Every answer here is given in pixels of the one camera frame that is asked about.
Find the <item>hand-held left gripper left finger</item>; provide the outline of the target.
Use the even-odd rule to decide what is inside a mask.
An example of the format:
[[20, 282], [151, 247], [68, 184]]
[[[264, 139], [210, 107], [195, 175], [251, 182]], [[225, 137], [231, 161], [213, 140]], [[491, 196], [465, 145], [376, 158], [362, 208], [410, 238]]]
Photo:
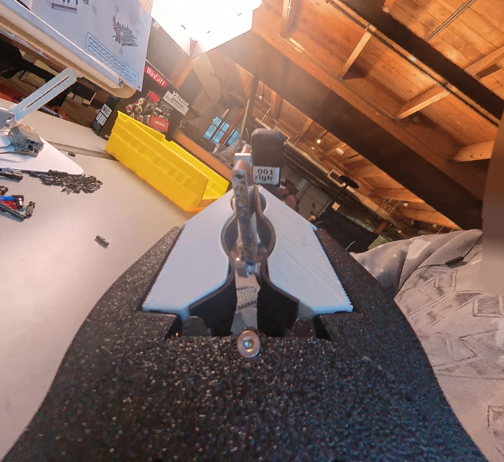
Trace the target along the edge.
[[143, 301], [144, 312], [187, 319], [194, 303], [224, 285], [229, 259], [222, 232], [234, 215], [232, 197], [230, 190], [184, 224]]

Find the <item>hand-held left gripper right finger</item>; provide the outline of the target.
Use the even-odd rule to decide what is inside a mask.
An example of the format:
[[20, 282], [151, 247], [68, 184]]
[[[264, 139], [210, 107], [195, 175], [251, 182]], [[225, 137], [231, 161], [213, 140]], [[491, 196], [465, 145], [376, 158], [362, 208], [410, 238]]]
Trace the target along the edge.
[[352, 312], [353, 305], [315, 227], [258, 186], [255, 205], [262, 251], [257, 319], [311, 319]]

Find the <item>grey beam with motor block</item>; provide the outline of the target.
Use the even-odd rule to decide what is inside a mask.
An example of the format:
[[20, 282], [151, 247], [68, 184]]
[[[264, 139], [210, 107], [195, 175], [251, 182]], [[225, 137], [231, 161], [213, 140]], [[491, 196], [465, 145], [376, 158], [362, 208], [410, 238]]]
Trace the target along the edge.
[[258, 204], [253, 176], [253, 156], [249, 144], [242, 144], [240, 150], [234, 154], [231, 176], [232, 205], [238, 231], [236, 272], [240, 277], [257, 276], [265, 249], [261, 245], [256, 220]]

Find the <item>clear engine block yellow crankshaft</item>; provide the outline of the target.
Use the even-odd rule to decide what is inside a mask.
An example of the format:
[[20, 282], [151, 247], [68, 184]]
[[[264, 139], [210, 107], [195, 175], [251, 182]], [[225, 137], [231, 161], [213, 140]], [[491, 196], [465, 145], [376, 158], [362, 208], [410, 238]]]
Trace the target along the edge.
[[259, 288], [256, 286], [242, 286], [237, 287], [236, 297], [237, 305], [236, 312], [245, 308], [256, 306], [259, 294]]

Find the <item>person's right forearm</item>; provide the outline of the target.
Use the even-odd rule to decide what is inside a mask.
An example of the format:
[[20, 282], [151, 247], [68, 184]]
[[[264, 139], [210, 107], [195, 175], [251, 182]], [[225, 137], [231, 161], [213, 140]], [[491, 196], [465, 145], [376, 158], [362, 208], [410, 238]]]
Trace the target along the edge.
[[351, 256], [395, 296], [428, 270], [453, 270], [481, 249], [482, 231], [467, 230], [398, 240]]

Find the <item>wooden table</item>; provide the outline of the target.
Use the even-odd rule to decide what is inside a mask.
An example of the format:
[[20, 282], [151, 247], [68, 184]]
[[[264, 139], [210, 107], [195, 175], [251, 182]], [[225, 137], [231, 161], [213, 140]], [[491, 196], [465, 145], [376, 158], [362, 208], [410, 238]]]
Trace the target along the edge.
[[204, 148], [188, 138], [178, 129], [173, 132], [172, 137], [173, 140], [177, 142], [181, 147], [190, 152], [193, 156], [195, 156], [213, 171], [219, 173], [229, 182], [231, 181], [231, 170], [224, 163], [218, 160], [217, 157], [215, 157], [213, 154], [206, 151]]

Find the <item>nested yellow empty bins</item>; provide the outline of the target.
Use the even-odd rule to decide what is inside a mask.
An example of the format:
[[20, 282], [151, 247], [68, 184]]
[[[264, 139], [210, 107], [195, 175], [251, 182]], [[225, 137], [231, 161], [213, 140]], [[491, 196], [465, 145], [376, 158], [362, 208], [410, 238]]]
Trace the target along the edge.
[[105, 150], [188, 213], [222, 197], [229, 182], [174, 141], [123, 112]]

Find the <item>black engine kit box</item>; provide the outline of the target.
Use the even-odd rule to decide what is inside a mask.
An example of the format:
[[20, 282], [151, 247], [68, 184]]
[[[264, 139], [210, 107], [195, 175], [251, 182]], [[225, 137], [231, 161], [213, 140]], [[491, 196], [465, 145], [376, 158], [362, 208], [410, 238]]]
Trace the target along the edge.
[[118, 113], [122, 112], [127, 118], [137, 120], [170, 138], [190, 108], [186, 96], [156, 66], [146, 60], [142, 89], [129, 98], [108, 98], [90, 127], [99, 137], [109, 139]]

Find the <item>pile of black pins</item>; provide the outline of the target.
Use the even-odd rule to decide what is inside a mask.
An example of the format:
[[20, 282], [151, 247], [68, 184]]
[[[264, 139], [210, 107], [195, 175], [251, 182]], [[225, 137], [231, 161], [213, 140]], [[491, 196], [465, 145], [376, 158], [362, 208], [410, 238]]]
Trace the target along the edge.
[[45, 186], [59, 187], [61, 188], [61, 192], [67, 194], [92, 194], [98, 191], [103, 185], [103, 182], [96, 177], [84, 174], [68, 174], [55, 170], [45, 173], [35, 171], [25, 171], [24, 173], [38, 179]]

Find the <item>person's torso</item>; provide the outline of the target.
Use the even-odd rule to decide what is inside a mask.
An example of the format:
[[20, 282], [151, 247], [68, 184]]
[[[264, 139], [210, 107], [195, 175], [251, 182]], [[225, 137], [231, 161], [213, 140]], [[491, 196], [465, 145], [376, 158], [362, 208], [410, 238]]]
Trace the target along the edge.
[[419, 237], [400, 252], [395, 301], [445, 396], [489, 461], [503, 461], [503, 288], [484, 285], [482, 232]]

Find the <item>white document stand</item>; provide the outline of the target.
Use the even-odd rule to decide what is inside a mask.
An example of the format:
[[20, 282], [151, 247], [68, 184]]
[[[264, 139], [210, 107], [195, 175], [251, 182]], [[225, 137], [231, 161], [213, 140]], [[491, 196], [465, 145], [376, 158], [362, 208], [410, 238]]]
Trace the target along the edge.
[[46, 84], [32, 92], [21, 102], [11, 104], [9, 108], [1, 106], [1, 168], [35, 170], [38, 172], [58, 170], [78, 175], [83, 173], [83, 170], [75, 162], [68, 160], [42, 138], [44, 149], [37, 157], [8, 153], [13, 150], [8, 140], [9, 130], [16, 125], [25, 125], [35, 130], [35, 120], [31, 122], [33, 126], [29, 126], [30, 123], [27, 122], [29, 115], [47, 105], [51, 99], [60, 93], [69, 90], [70, 86], [76, 84], [78, 79], [79, 77], [74, 70], [66, 68], [50, 77]]

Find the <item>pile of mixed brick parts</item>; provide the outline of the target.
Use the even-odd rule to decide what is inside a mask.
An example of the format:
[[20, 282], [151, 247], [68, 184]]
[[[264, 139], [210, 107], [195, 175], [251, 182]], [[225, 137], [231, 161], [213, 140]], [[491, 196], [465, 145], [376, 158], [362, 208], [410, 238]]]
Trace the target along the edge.
[[[1, 168], [1, 179], [20, 182], [23, 179], [23, 175], [21, 172], [9, 168]], [[9, 188], [1, 185], [1, 213], [8, 214], [19, 221], [31, 218], [34, 213], [35, 202], [29, 201], [25, 203], [24, 195], [8, 194], [8, 191]]]

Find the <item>grey toy motor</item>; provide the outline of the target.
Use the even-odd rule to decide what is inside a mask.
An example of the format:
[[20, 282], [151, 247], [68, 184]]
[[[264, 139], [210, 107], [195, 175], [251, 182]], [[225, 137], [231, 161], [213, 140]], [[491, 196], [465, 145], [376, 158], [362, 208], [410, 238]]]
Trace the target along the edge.
[[9, 154], [37, 157], [44, 149], [44, 142], [36, 131], [25, 125], [13, 126], [8, 132], [13, 150]]

